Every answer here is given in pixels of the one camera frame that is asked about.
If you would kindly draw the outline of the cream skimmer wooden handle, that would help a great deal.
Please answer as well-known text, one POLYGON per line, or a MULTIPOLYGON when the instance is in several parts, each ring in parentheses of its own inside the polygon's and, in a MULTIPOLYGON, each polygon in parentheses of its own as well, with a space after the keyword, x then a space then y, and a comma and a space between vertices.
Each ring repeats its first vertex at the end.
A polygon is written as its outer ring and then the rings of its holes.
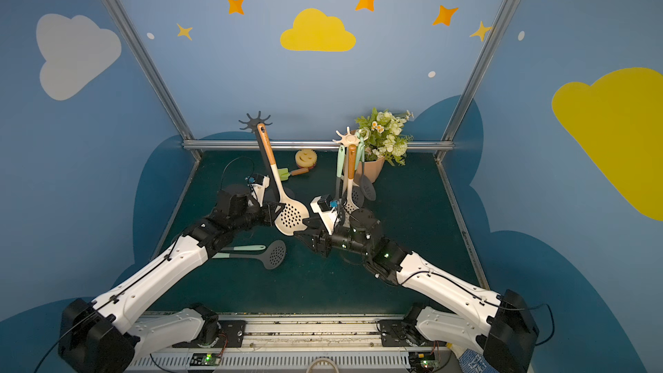
POLYGON ((351 144, 347 150, 347 171, 345 177, 347 179, 345 191, 344 208, 348 216, 351 216, 356 210, 360 208, 357 202, 362 202, 363 198, 361 193, 355 193, 355 163, 357 159, 357 145, 351 144))
POLYGON ((305 231, 307 226, 303 220, 309 218, 309 211, 307 207, 298 200, 291 199, 285 192, 279 176, 278 167, 274 152, 269 141, 267 127, 264 123, 257 124, 258 142, 262 147, 262 151, 267 157, 269 164, 269 171, 273 174, 273 181, 276 185, 276 200, 281 206, 278 212, 275 224, 276 228, 286 236, 293 236, 297 231, 305 231))

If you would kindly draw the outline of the dark grey utensil rack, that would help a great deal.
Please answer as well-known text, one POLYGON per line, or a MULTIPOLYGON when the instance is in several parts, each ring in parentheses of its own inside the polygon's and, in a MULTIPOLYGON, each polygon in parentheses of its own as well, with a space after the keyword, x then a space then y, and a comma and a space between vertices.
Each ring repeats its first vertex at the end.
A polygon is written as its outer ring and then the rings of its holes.
POLYGON ((263 163, 264 163, 264 165, 267 169, 267 176, 270 179, 270 184, 269 184, 269 188, 268 188, 268 191, 271 192, 270 199, 274 200, 275 202, 278 202, 280 200, 280 195, 279 195, 278 188, 276 187, 276 178, 275 178, 274 173, 271 170, 270 163, 269 163, 269 158, 267 156, 265 146, 262 142, 261 135, 260 135, 260 133, 258 131, 258 128, 257 128, 257 126, 259 124, 264 124, 265 126, 270 125, 270 123, 268 122, 268 120, 270 119, 270 115, 267 115, 267 117, 263 117, 262 112, 258 112, 255 117, 252 117, 252 115, 247 113, 247 117, 248 117, 247 121, 243 121, 242 119, 239 120, 239 122, 241 124, 243 124, 243 127, 241 127, 240 130, 241 131, 250 131, 255 135, 256 140, 257 140, 257 144, 258 144, 258 148, 259 148, 261 156, 262 156, 263 163))

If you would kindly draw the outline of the cream utensil rack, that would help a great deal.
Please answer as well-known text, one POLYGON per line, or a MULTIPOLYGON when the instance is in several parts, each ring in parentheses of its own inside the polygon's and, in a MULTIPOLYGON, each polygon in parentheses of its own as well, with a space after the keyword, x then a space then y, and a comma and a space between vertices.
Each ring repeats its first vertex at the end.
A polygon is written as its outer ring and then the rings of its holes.
MULTIPOLYGON (((339 131, 336 131, 340 139, 338 141, 334 140, 334 142, 338 143, 339 146, 343 144, 345 146, 345 149, 349 148, 351 144, 359 145, 359 139, 353 135, 350 132, 350 128, 347 128, 347 133, 342 135, 339 131)), ((346 190, 346 184, 347 184, 347 179, 345 177, 345 168, 346 168, 346 162, 344 164, 344 171, 343 171, 343 187, 341 189, 341 199, 338 201, 340 204, 345 201, 345 190, 346 190)))

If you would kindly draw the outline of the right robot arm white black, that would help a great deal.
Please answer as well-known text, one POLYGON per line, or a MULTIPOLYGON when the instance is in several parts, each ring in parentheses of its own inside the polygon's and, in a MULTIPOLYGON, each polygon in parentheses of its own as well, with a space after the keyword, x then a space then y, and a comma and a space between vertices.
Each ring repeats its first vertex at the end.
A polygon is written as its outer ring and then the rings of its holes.
POLYGON ((473 350, 499 372, 529 370, 540 329, 532 307, 515 291, 497 293, 443 271, 386 238, 381 221, 365 208, 318 212, 303 219, 295 236, 323 256, 332 249, 357 253, 374 278, 442 305, 442 312, 419 306, 409 314, 411 326, 426 340, 473 350))

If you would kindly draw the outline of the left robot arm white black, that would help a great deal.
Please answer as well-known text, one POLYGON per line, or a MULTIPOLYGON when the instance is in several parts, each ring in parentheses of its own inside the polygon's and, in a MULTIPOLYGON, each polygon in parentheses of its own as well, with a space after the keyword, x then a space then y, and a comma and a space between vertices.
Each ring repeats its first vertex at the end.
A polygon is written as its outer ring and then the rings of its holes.
POLYGON ((63 311, 60 358, 77 372, 123 372, 136 359, 198 338, 215 318, 188 308, 155 326, 138 326, 143 313, 172 286, 229 245, 242 231, 271 226, 285 205, 252 193, 220 191, 217 204, 136 274, 91 302, 77 299, 63 311))

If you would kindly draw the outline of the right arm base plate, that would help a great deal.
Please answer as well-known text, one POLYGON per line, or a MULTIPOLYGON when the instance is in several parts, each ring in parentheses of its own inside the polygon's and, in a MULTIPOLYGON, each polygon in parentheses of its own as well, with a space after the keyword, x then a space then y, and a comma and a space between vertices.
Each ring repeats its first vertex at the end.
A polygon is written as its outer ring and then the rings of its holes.
POLYGON ((433 343, 401 319, 381 319, 376 327, 383 347, 427 347, 433 343))

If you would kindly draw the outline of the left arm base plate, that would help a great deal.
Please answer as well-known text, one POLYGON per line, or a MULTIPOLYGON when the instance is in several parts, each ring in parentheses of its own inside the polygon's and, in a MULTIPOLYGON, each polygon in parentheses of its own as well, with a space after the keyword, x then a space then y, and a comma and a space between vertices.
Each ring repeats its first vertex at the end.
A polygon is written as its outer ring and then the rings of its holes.
POLYGON ((209 321, 197 338, 201 348, 239 348, 245 333, 245 321, 209 321))

